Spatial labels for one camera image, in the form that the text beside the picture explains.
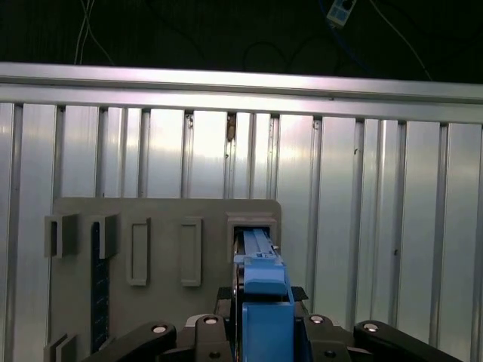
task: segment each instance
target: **aluminum rail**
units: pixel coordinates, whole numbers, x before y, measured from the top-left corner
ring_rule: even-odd
[[[358,99],[483,104],[483,86],[421,81],[0,63],[2,84],[248,92]]]

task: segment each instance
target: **gray bracket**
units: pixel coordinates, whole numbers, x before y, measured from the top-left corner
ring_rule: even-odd
[[[108,259],[114,256],[117,248],[118,238],[118,216],[117,215],[94,215],[87,217],[88,225],[99,224],[100,251],[99,259]]]
[[[78,215],[45,217],[45,257],[63,258],[77,253]]]
[[[129,285],[145,287],[148,284],[150,240],[150,218],[131,222],[126,245],[126,278]]]
[[[226,240],[229,243],[226,250],[227,261],[233,261],[233,240],[235,228],[245,226],[258,226],[269,228],[270,239],[273,245],[280,247],[280,240],[278,239],[277,220],[273,213],[227,213],[228,221],[226,223]]]
[[[184,287],[202,285],[202,220],[201,217],[185,217],[180,225],[178,253]]]
[[[44,348],[44,362],[73,362],[77,360],[76,337],[66,334]]]

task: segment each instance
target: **gray plastic board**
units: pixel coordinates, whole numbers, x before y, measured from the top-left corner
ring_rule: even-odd
[[[72,235],[66,230],[72,223],[64,227],[62,220],[75,215],[77,238],[63,238]],[[53,216],[45,220],[45,249],[52,258],[49,342],[76,336],[76,359],[91,353],[94,222],[100,225],[98,253],[109,266],[112,338],[149,321],[171,322],[179,330],[188,317],[213,312],[218,287],[232,285],[227,257],[232,255],[232,228],[269,226],[279,245],[280,219],[280,205],[270,200],[56,200]]]

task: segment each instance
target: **blue plastic part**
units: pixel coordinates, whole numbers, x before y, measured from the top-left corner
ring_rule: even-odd
[[[243,361],[294,361],[294,296],[288,302],[246,302],[242,309]]]
[[[245,282],[246,294],[269,294],[284,296],[285,266],[281,257],[273,250],[272,242],[261,229],[243,233],[245,240]]]
[[[244,231],[245,255],[234,262],[245,270],[245,294],[286,296],[287,302],[244,302],[242,360],[294,361],[294,296],[281,257],[262,229]]]

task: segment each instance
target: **corrugated metal wall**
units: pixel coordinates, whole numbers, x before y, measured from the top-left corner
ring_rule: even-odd
[[[480,355],[481,125],[3,103],[0,154],[6,361],[41,358],[43,220],[68,196],[276,199],[316,312]]]

